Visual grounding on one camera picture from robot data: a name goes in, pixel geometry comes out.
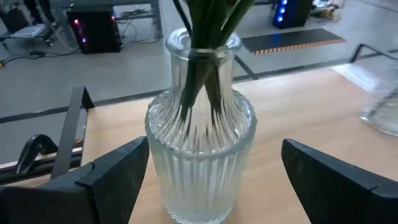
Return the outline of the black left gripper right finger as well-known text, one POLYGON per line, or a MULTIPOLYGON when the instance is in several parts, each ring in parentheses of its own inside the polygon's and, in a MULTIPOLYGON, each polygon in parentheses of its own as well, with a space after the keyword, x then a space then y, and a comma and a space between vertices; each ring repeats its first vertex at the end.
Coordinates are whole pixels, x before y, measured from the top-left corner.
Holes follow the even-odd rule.
POLYGON ((285 171, 311 223, 397 223, 397 182, 293 139, 285 171))

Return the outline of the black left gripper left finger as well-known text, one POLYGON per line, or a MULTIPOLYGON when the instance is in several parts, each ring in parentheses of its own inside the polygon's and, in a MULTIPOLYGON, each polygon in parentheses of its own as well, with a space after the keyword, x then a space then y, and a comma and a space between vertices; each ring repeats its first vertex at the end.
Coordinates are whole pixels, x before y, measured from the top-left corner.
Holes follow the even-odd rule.
POLYGON ((149 160, 145 136, 37 187, 1 187, 1 223, 128 223, 149 160))

